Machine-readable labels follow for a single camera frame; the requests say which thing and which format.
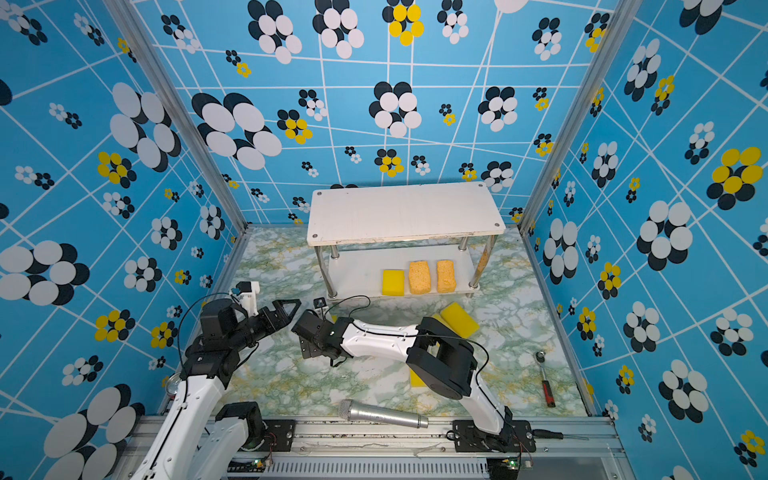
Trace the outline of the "yellow sponge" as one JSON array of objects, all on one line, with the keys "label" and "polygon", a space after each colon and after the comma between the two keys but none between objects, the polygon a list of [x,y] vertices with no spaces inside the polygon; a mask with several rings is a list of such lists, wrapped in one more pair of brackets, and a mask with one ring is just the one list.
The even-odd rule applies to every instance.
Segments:
[{"label": "yellow sponge", "polygon": [[381,294],[383,296],[405,295],[405,271],[388,269],[382,272]]},{"label": "yellow sponge", "polygon": [[426,388],[426,383],[414,371],[410,370],[410,385],[412,388]]}]

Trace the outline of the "orange sponge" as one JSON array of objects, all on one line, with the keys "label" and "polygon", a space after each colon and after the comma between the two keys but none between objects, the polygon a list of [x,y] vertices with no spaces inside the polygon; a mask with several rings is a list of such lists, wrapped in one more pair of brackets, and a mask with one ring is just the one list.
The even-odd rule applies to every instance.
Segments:
[{"label": "orange sponge", "polygon": [[408,268],[409,291],[412,295],[424,295],[432,291],[432,280],[427,261],[413,261]]},{"label": "orange sponge", "polygon": [[455,265],[452,260],[438,260],[436,264],[437,271],[437,291],[439,293],[452,293],[456,291],[457,281],[455,276]]}]

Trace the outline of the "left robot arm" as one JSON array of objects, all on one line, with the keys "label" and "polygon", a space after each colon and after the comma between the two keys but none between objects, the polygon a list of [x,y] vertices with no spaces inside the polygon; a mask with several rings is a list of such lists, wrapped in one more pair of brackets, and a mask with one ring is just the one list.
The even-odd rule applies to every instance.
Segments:
[{"label": "left robot arm", "polygon": [[175,399],[149,451],[133,472],[135,479],[220,479],[244,446],[265,436],[258,404],[227,405],[207,429],[223,397],[241,352],[287,327],[301,306],[298,299],[254,307],[255,295],[243,293],[208,302],[199,317],[201,334],[189,345]]}]

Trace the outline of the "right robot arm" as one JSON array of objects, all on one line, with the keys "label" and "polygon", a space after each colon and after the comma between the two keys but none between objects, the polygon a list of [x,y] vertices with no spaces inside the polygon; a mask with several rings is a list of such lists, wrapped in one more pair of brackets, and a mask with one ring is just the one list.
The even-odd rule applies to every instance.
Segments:
[{"label": "right robot arm", "polygon": [[332,322],[307,310],[292,332],[305,358],[376,357],[403,363],[434,393],[460,402],[477,430],[502,443],[513,437],[511,410],[481,377],[484,366],[475,358],[477,345],[433,317],[397,327],[351,317]]}]

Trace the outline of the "white two-tier shelf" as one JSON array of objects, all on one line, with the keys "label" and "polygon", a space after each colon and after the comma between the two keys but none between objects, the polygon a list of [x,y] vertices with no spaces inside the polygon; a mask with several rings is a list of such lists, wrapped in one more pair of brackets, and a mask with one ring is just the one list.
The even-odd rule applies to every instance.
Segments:
[{"label": "white two-tier shelf", "polygon": [[377,297],[384,271],[440,260],[472,295],[505,230],[483,182],[341,188],[314,191],[307,243],[332,299]]}]

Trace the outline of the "silver microphone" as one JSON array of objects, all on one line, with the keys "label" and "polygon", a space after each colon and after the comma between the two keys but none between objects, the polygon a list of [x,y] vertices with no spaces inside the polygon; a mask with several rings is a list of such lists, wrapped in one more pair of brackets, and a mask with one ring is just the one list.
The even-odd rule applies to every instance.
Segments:
[{"label": "silver microphone", "polygon": [[420,414],[364,404],[352,399],[344,399],[340,402],[339,417],[346,421],[372,422],[415,429],[429,426],[429,419]]}]

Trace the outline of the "red soda can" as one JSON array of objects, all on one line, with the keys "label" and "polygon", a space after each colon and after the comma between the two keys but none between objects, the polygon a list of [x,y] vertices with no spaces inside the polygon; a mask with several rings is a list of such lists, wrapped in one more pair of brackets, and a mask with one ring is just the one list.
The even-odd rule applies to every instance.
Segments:
[{"label": "red soda can", "polygon": [[174,373],[165,382],[164,389],[170,399],[173,399],[177,395],[180,383],[181,378],[179,373]]}]

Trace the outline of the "yellow sponge front diagonal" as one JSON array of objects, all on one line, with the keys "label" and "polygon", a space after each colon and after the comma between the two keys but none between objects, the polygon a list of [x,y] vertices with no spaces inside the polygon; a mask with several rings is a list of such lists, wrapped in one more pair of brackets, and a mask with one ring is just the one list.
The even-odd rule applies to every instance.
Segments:
[{"label": "yellow sponge front diagonal", "polygon": [[440,314],[433,314],[432,318],[436,319],[438,322],[440,322],[443,326],[451,329],[450,325],[440,316]]}]

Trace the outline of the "yellow sponge diagonal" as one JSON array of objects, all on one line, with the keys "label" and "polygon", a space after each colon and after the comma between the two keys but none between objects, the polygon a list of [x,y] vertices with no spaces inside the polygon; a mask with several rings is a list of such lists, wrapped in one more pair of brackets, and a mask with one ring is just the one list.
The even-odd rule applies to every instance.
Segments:
[{"label": "yellow sponge diagonal", "polygon": [[479,324],[458,303],[454,302],[440,311],[444,323],[461,338],[470,338],[479,330]]},{"label": "yellow sponge diagonal", "polygon": [[451,329],[450,325],[440,316],[440,314],[433,314],[432,318],[436,319],[438,322],[440,322],[443,326]]}]

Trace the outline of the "yellow sponge rear diagonal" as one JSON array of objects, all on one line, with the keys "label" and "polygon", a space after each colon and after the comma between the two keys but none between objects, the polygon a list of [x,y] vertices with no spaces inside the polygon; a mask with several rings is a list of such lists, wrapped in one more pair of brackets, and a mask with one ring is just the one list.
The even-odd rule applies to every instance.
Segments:
[{"label": "yellow sponge rear diagonal", "polygon": [[479,330],[479,324],[458,303],[454,302],[440,311],[444,323],[461,338],[470,338]]}]

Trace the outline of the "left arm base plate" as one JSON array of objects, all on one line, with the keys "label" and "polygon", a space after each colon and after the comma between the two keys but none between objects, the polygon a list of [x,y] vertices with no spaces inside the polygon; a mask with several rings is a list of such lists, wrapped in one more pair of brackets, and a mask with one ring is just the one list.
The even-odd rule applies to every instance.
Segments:
[{"label": "left arm base plate", "polygon": [[249,440],[241,448],[241,451],[265,453],[290,452],[295,438],[296,425],[297,422],[295,420],[264,420],[261,438]]}]

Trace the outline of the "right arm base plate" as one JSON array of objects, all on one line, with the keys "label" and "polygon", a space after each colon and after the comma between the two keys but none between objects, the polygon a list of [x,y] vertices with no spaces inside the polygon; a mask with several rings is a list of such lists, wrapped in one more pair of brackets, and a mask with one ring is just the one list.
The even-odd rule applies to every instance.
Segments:
[{"label": "right arm base plate", "polygon": [[513,420],[498,435],[479,430],[471,420],[454,420],[446,433],[459,453],[534,453],[537,450],[530,423]]}]

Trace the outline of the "red handled ratchet tool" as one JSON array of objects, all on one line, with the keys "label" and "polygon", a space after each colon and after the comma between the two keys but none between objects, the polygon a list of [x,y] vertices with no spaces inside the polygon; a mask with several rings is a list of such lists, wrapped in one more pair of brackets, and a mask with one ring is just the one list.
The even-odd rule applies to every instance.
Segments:
[{"label": "red handled ratchet tool", "polygon": [[537,351],[534,354],[534,358],[540,370],[541,384],[542,384],[546,405],[548,408],[555,408],[556,401],[555,401],[551,384],[548,380],[546,368],[545,368],[545,361],[546,361],[545,353],[543,351]]}]

